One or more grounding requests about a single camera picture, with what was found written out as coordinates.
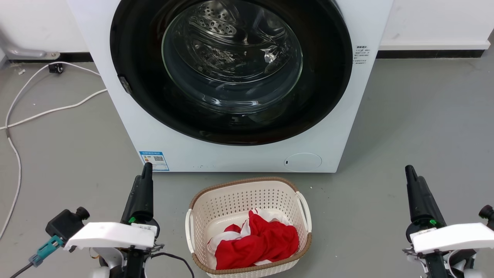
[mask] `black cable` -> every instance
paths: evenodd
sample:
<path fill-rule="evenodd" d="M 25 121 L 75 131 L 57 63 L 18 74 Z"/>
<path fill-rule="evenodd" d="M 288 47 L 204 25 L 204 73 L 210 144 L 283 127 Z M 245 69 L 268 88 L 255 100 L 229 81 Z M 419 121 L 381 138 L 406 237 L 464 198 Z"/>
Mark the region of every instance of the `black cable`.
<path fill-rule="evenodd" d="M 26 271 L 31 266 L 33 266 L 33 263 L 29 263 L 28 265 L 26 265 L 25 267 L 23 267 L 21 270 L 19 270 L 18 272 L 16 272 L 14 275 L 12 275 L 10 278 L 16 278 L 17 276 L 19 276 L 21 273 L 23 273 L 24 271 Z"/>
<path fill-rule="evenodd" d="M 163 256 L 163 255 L 168 256 L 168 257 L 171 257 L 173 259 L 177 259 L 177 260 L 183 261 L 185 263 L 185 265 L 187 266 L 187 268 L 189 269 L 190 274 L 192 275 L 192 278 L 194 278 L 194 272 L 190 268 L 190 266 L 187 263 L 187 261 L 185 259 L 183 259 L 183 258 L 180 258 L 179 256 L 175 256 L 173 254 L 168 254 L 168 253 L 165 253 L 165 252 L 160 252 L 160 253 L 156 253 L 156 254 L 151 255 L 151 259 L 154 258 L 154 257 Z"/>

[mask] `red cloth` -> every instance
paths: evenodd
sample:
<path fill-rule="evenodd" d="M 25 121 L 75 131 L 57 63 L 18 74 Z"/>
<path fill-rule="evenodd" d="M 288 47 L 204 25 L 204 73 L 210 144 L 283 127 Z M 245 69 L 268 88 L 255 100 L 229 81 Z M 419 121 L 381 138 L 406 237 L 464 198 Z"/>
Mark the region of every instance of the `red cloth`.
<path fill-rule="evenodd" d="M 294 226 L 278 221 L 267 222 L 252 211 L 249 211 L 249 226 L 250 235 L 220 242 L 214 254 L 217 270 L 250 267 L 263 260 L 280 261 L 298 249 L 298 234 Z M 240 232 L 240 227 L 231 225 L 227 231 Z"/>

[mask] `black door rim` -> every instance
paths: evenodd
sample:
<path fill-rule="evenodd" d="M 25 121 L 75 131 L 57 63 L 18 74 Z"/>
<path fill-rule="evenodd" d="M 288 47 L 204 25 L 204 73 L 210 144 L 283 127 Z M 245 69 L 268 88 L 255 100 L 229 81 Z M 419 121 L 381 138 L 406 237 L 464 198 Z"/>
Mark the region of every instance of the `black door rim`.
<path fill-rule="evenodd" d="M 161 40 L 160 31 L 166 30 L 178 14 L 204 1 L 120 2 L 112 22 L 110 50 L 126 91 L 166 126 L 189 137 L 217 144 L 279 142 L 301 134 L 323 120 L 345 93 L 352 71 L 350 35 L 337 6 L 328 0 L 304 3 L 300 0 L 244 1 L 262 6 L 282 18 L 301 44 L 305 79 L 300 83 L 305 83 L 297 84 L 294 89 L 297 92 L 290 92 L 296 95 L 287 96 L 276 107 L 282 111 L 280 117 L 264 126 L 241 129 L 232 126 L 231 119 L 228 121 L 231 115 L 227 115 L 225 121 L 222 115 L 208 114 L 209 111 L 200 107 L 195 107 L 199 112 L 194 115 L 186 104 L 181 104 L 186 101 L 177 96 L 178 90 L 170 76 L 163 74 L 166 73 L 165 65 L 161 59 L 156 62 L 154 41 Z M 172 95 L 176 100 L 163 101 L 164 95 Z"/>

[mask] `white wall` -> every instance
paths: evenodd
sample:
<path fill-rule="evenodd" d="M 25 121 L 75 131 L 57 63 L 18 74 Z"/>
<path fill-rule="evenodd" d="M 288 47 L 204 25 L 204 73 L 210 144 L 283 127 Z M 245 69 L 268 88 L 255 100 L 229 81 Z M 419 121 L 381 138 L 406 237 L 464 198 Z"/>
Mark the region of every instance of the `white wall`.
<path fill-rule="evenodd" d="M 487 49 L 493 29 L 493 0 L 395 0 L 380 49 Z"/>
<path fill-rule="evenodd" d="M 24 48 L 89 51 L 65 0 L 0 0 L 0 28 Z"/>
<path fill-rule="evenodd" d="M 0 0 L 0 28 L 24 48 L 88 51 L 65 0 Z M 486 49 L 493 28 L 494 0 L 395 0 L 380 49 Z"/>

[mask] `blue connector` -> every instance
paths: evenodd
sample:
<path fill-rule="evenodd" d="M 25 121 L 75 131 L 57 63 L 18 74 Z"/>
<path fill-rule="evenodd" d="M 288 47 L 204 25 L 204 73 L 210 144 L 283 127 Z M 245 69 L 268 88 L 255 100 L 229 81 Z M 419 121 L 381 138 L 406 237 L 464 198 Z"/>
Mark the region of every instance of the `blue connector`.
<path fill-rule="evenodd" d="M 63 245 L 63 241 L 58 236 L 54 235 L 48 242 L 41 246 L 35 255 L 29 258 L 29 262 L 33 263 L 33 266 L 37 268 L 44 259 L 51 255 L 55 250 Z"/>

